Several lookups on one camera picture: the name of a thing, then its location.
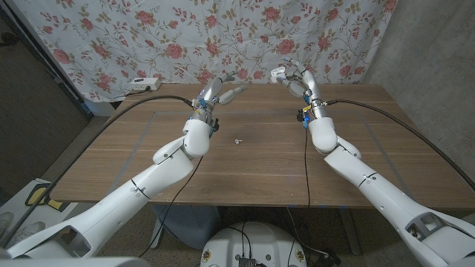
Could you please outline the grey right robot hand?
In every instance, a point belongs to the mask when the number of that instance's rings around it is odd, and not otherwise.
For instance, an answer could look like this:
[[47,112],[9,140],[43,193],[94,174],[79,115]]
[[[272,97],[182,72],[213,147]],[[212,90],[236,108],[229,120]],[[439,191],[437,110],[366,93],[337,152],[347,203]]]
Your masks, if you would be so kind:
[[327,117],[313,73],[297,59],[286,57],[285,61],[296,69],[290,73],[286,71],[284,66],[275,68],[271,71],[271,81],[287,87],[293,96],[305,99],[316,119]]

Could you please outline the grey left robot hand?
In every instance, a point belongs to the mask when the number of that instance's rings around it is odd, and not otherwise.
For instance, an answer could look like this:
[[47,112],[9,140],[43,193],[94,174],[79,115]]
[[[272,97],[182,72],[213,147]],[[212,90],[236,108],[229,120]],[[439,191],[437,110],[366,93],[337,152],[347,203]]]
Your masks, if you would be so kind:
[[246,85],[241,85],[237,88],[228,90],[219,96],[219,93],[223,89],[223,84],[225,82],[234,81],[236,74],[237,73],[235,71],[232,71],[231,73],[224,73],[210,81],[210,83],[208,83],[204,89],[199,92],[197,98],[192,100],[194,113],[191,115],[191,119],[205,122],[213,129],[218,128],[218,119],[212,115],[215,106],[229,104],[238,94],[244,92],[247,89]]

